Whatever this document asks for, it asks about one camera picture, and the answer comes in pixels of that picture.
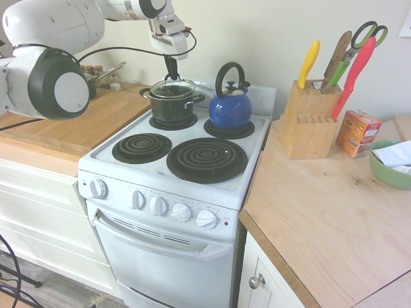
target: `butcher block countertop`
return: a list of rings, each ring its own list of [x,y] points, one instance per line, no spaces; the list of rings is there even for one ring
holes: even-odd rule
[[[289,160],[273,122],[240,220],[307,308],[411,307],[411,191],[332,145]],[[398,139],[393,121],[378,137]]]
[[[98,88],[80,117],[0,131],[0,158],[76,176],[82,156],[150,109],[149,101],[138,94],[143,87],[122,83],[121,91]],[[31,119],[7,112],[0,116],[0,128]]]

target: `knife block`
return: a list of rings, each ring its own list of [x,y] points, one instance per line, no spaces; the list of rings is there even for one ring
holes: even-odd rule
[[[330,116],[341,89],[314,89],[307,80],[300,89],[295,80],[283,115],[279,139],[290,159],[326,158],[337,131],[338,123]]]

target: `white cloth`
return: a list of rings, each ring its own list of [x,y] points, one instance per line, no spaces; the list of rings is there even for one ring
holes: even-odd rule
[[[385,166],[393,168],[411,165],[411,141],[397,143],[372,151]]]
[[[393,170],[395,171],[399,171],[401,173],[406,173],[408,175],[411,175],[411,167],[408,166],[398,166],[398,167],[394,167]]]

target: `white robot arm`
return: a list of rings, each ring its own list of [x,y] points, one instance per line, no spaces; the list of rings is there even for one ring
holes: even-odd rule
[[[186,27],[171,0],[20,1],[3,15],[14,51],[12,58],[0,58],[0,114],[54,120],[83,114],[89,89],[72,54],[102,39],[105,19],[149,21],[150,42],[165,55],[188,49]]]

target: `green bowl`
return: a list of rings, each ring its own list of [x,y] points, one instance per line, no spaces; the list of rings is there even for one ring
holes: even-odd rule
[[[384,184],[403,191],[411,190],[411,175],[401,173],[384,166],[382,162],[376,158],[373,150],[386,148],[399,143],[399,141],[384,140],[375,142],[370,147],[370,168],[375,177]]]

